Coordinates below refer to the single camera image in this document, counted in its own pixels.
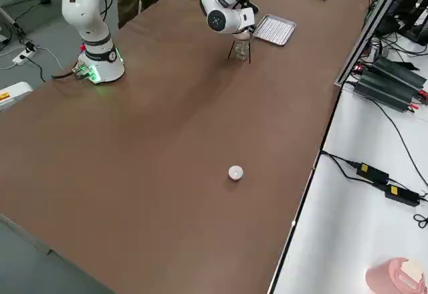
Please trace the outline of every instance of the pink object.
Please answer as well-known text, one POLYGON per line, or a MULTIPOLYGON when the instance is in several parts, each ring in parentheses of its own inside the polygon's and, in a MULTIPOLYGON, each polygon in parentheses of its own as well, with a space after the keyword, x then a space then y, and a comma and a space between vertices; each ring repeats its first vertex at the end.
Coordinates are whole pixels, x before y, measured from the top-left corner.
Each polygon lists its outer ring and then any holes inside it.
POLYGON ((399 257, 369 269, 366 273, 368 287, 376 294, 426 294, 422 271, 410 266, 407 269, 411 269, 413 275, 404 272, 406 269, 403 263, 408 261, 399 257))

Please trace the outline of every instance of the white cap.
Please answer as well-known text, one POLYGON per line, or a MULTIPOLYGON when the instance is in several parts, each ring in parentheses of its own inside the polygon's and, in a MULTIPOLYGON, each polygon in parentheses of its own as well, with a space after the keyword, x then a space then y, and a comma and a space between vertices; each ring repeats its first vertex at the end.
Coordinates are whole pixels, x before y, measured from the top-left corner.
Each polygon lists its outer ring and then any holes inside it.
POLYGON ((229 168, 229 177, 233 180, 240 180, 243 176, 243 169, 240 166, 232 166, 229 168))

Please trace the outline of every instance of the grey floor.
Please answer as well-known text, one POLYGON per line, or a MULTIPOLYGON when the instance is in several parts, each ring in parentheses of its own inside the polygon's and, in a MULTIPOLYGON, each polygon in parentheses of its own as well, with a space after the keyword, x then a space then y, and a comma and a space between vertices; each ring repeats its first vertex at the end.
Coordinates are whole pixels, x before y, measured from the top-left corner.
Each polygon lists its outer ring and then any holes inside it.
MULTIPOLYGON (((0 0, 14 17, 24 12, 33 3, 10 6, 17 0, 0 0)), ((53 0, 50 7, 37 6, 19 21, 28 32, 28 38, 42 47, 52 50, 64 66, 70 65, 79 53, 80 38, 61 16, 61 0, 53 0)), ((117 6, 114 2, 106 20, 112 34, 117 32, 117 6)), ((0 33, 8 35, 5 30, 0 33)), ((11 60, 20 51, 3 55, 18 47, 14 41, 0 52, 0 68, 11 65, 11 60)), ((46 51, 39 51, 33 60, 43 67, 44 76, 61 72, 55 59, 46 51)), ((0 70, 0 89, 28 82, 33 88, 40 86, 38 69, 27 63, 9 70, 0 70)), ((111 294, 101 284, 81 272, 77 267, 57 255, 47 256, 30 242, 11 231, 0 221, 0 293, 7 294, 111 294)))

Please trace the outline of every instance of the robotic arm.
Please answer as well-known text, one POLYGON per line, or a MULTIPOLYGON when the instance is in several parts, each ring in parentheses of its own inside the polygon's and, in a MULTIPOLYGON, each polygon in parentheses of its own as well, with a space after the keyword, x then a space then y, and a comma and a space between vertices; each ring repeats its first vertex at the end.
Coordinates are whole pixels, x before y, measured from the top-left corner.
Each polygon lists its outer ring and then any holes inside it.
POLYGON ((210 28, 219 33, 240 33, 255 24, 258 8, 251 4, 235 9, 244 0, 200 0, 210 28))
POLYGON ((100 0, 62 0, 62 15, 79 32, 85 50, 79 55, 74 72, 94 84, 112 82, 125 69, 110 31, 99 12, 100 0))

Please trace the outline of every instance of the brown table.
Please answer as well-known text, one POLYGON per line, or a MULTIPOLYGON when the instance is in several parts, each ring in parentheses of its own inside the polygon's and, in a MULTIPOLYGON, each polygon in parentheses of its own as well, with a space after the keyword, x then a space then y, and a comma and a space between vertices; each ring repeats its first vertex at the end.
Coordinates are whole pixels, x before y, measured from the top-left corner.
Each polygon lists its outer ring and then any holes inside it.
POLYGON ((266 292, 368 0, 253 1, 298 26, 251 65, 197 0, 161 0, 118 34, 120 81, 1 114, 0 212, 117 294, 266 292))

